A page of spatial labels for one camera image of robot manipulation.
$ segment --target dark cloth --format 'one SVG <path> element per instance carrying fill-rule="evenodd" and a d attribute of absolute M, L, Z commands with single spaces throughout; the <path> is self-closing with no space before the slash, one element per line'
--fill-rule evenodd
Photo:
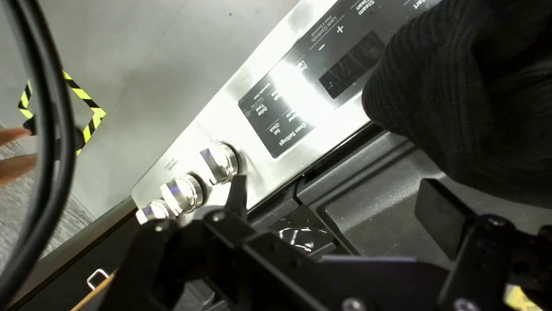
<path fill-rule="evenodd" d="M 443 0 L 391 38 L 362 102 L 460 183 L 552 195 L 552 2 Z"/>

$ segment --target cord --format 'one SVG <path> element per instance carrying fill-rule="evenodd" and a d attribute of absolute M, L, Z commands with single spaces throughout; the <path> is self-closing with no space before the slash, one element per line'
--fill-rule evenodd
<path fill-rule="evenodd" d="M 15 26 L 13 33 L 18 38 L 18 46 L 30 69 L 30 81 L 36 90 L 39 107 L 37 128 L 43 141 L 39 145 L 39 174 L 36 195 L 30 200 L 30 212 L 15 250 L 0 276 L 0 309 L 8 306 L 10 299 L 17 294 L 18 287 L 32 271 L 32 264 L 46 247 L 67 202 L 75 162 L 74 121 L 68 105 L 68 93 L 44 17 L 34 0 L 3 0 L 3 7 Z M 60 167 L 53 185 L 55 124 L 51 107 L 60 131 Z"/>

